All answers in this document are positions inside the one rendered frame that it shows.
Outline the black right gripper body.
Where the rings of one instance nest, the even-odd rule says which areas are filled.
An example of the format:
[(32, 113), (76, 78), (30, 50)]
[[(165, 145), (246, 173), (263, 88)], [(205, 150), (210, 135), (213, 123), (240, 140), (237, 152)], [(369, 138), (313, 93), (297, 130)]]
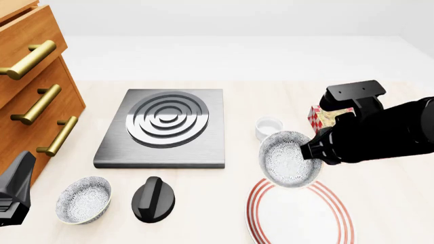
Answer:
[(322, 161), (328, 165), (337, 165), (342, 163), (342, 158), (340, 158), (335, 152), (335, 145), (332, 137), (332, 134), (338, 128), (339, 126), (335, 125), (333, 127), (320, 129), (316, 136), (311, 140), (312, 142), (323, 142), (327, 158)]

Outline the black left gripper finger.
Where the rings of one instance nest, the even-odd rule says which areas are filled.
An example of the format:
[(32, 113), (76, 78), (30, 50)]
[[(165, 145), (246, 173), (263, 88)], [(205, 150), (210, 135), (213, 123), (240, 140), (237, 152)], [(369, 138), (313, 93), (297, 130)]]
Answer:
[(0, 175), (0, 199), (31, 206), (30, 188), (36, 158), (31, 152), (21, 152)]

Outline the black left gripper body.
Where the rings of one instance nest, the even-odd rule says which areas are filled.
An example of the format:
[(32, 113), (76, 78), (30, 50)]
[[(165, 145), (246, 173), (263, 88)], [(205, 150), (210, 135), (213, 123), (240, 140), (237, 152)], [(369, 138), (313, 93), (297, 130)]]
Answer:
[(0, 227), (21, 225), (30, 206), (26, 201), (0, 192)]

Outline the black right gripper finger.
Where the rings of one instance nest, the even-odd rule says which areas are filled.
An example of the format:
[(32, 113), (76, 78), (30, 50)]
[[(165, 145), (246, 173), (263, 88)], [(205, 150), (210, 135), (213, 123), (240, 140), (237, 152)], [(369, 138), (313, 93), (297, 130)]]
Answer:
[(324, 160), (325, 158), (327, 158), (325, 149), (326, 148), (323, 142), (309, 142), (308, 144), (304, 144), (300, 146), (300, 150), (304, 160), (310, 160), (310, 159)]

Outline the patterned grey bowl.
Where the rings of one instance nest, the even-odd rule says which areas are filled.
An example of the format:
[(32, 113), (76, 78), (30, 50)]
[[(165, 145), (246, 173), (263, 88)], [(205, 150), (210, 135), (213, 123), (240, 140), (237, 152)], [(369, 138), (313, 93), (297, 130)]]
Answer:
[(297, 131), (279, 131), (265, 138), (258, 153), (264, 175), (284, 188), (302, 188), (312, 184), (324, 162), (303, 158), (301, 146), (309, 141), (310, 138)]
[(111, 185), (105, 178), (80, 178), (61, 192), (55, 212), (62, 223), (89, 224), (106, 212), (111, 203), (111, 195)]

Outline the small white ramekin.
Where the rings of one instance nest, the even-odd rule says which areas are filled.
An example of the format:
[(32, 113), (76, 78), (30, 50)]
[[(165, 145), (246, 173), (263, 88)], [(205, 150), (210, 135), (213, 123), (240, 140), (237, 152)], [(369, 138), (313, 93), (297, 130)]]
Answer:
[(274, 117), (261, 117), (255, 123), (255, 135), (260, 142), (279, 131), (283, 131), (283, 123)]

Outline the flat black plate on stalk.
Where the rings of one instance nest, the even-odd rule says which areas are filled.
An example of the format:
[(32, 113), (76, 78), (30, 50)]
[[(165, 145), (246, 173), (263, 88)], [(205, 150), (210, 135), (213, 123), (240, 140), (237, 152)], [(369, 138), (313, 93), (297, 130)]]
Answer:
[(331, 85), (326, 88), (319, 105), (325, 111), (335, 111), (355, 107), (355, 101), (359, 99), (377, 98), (385, 94), (384, 87), (375, 80)]

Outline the white plate with red rings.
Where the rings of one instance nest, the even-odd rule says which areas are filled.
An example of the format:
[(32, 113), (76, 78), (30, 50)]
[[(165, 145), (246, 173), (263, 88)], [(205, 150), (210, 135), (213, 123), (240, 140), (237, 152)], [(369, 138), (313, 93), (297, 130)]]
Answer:
[(283, 188), (262, 178), (249, 192), (244, 213), (255, 244), (357, 244), (349, 210), (320, 181)]

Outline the flat stove plate with rings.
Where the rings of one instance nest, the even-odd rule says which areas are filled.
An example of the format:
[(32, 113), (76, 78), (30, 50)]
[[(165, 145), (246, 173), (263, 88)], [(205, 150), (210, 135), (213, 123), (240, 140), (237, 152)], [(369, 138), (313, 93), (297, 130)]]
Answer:
[(129, 89), (95, 168), (225, 167), (222, 89)]

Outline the red checked food box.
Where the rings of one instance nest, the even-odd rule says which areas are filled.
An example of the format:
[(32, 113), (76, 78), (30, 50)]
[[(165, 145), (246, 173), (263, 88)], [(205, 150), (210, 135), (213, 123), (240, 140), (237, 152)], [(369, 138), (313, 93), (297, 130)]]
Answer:
[(311, 107), (307, 119), (313, 131), (317, 134), (320, 129), (333, 127), (336, 123), (335, 117), (344, 113), (355, 112), (352, 107), (334, 111), (324, 111), (319, 105), (314, 105)]

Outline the round black stove knob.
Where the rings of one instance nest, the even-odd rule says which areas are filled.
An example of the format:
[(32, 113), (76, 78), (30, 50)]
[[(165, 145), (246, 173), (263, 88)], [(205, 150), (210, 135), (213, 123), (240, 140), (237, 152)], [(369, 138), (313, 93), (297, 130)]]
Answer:
[(149, 177), (132, 198), (132, 211), (144, 223), (156, 223), (170, 215), (176, 198), (172, 187), (157, 176)]

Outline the large wooden drawer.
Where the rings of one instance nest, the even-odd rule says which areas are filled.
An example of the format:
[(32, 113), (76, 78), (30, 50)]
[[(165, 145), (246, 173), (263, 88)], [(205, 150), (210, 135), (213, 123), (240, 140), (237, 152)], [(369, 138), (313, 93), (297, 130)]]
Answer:
[(30, 45), (41, 45), (51, 40), (56, 49), (18, 81), (0, 75), (0, 108), (26, 87), (49, 66), (66, 48), (66, 42), (48, 5), (36, 7), (31, 12), (0, 27), (0, 68), (10, 68), (30, 54)]

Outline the wooden drawer cabinet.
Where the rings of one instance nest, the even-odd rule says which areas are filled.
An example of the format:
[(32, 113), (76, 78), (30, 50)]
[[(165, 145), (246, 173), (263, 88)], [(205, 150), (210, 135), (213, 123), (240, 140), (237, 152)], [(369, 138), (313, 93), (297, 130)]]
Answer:
[[(20, 16), (23, 16), (28, 12), (31, 12), (32, 9), (40, 6), (44, 6), (44, 5), (40, 5), (39, 0), (0, 0), (0, 27), (4, 26), (5, 24), (8, 24), (9, 22), (15, 20), (16, 18), (19, 18)], [(68, 67), (62, 57), (62, 53), (57, 58), (61, 59), (67, 73), (71, 76)], [(71, 81), (73, 82), (73, 84), (77, 89), (77, 86), (72, 76), (71, 76)], [(85, 106), (85, 103), (80, 93), (79, 93), (79, 97), (81, 98), (81, 101)]]

